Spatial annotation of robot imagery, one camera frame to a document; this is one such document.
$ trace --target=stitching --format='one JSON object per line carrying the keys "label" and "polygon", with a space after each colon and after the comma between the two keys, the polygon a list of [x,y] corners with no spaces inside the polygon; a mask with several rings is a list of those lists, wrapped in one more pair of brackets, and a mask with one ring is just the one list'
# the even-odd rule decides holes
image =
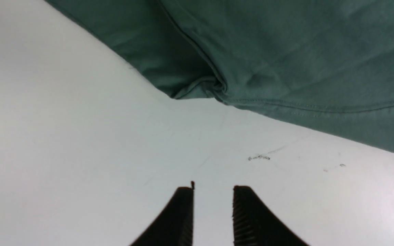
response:
{"label": "stitching", "polygon": [[371,111],[371,110],[375,110],[375,109],[381,109],[381,108],[387,108],[387,107],[394,106],[394,101],[380,102],[380,103],[375,103],[375,104],[370,104],[370,105],[365,105],[365,106],[363,106],[363,105],[359,105],[359,106],[320,106],[320,105],[309,105],[309,104],[302,104],[302,103],[283,101],[283,100],[273,100],[273,99],[268,99],[268,100],[266,100],[266,99],[235,99],[235,100],[229,100],[229,101],[238,102],[238,103],[263,103],[263,104],[269,104],[269,105],[274,105],[274,106],[282,106],[282,107],[287,107],[287,108],[294,108],[294,109],[308,110],[308,111],[317,111],[317,112],[335,112],[334,110],[346,109],[346,111],[337,111],[339,113],[365,112],[365,111]]}
{"label": "stitching", "polygon": [[[289,113],[290,115],[297,115],[297,116],[300,116],[300,117],[333,118],[333,119],[353,120],[355,115],[359,115],[361,113],[368,113],[368,112],[374,112],[374,111],[380,111],[380,110],[384,110],[384,109],[394,108],[394,105],[393,106],[385,106],[385,107],[377,108],[377,109],[369,109],[369,110],[353,111],[353,112],[327,112],[327,111],[315,111],[315,110],[307,110],[307,109],[298,109],[298,108],[286,107],[286,106],[282,106],[282,107],[283,108],[290,108],[290,109],[294,109],[295,110],[294,112],[292,111],[292,112],[282,112],[282,113]],[[275,109],[271,109],[270,111],[267,111],[264,114],[269,116],[269,117],[272,117],[271,116],[272,112],[280,111],[280,110],[281,110],[281,108],[275,108]]]}

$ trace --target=small debris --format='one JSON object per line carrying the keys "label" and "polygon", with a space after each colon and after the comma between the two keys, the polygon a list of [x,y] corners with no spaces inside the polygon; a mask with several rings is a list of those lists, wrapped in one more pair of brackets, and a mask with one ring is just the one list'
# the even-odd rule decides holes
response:
{"label": "small debris", "polygon": [[255,156],[255,157],[249,157],[249,161],[251,161],[251,160],[255,160],[255,159],[265,159],[265,160],[270,160],[270,157],[268,157],[268,156],[265,156],[265,155],[262,155],[262,154],[259,154],[259,155],[257,155],[257,156]]}

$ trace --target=green cloth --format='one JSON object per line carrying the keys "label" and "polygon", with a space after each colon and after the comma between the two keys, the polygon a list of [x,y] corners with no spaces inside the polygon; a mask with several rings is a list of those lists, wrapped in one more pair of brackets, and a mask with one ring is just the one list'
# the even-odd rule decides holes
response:
{"label": "green cloth", "polygon": [[47,0],[172,98],[394,152],[394,0]]}

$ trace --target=teal shirt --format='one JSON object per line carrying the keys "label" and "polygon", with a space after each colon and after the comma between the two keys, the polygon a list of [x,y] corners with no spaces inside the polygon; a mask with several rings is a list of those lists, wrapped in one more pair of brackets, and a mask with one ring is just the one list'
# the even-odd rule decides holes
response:
{"label": "teal shirt", "polygon": [[394,152],[394,0],[47,0],[172,98]]}

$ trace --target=white surface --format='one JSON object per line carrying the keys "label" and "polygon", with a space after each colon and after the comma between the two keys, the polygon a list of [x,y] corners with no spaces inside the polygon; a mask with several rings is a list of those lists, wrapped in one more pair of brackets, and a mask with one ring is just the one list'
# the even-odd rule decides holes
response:
{"label": "white surface", "polygon": [[173,101],[44,1],[0,0],[0,246],[129,245],[191,180],[196,246],[233,245],[234,185],[312,246],[394,245],[394,154]]}

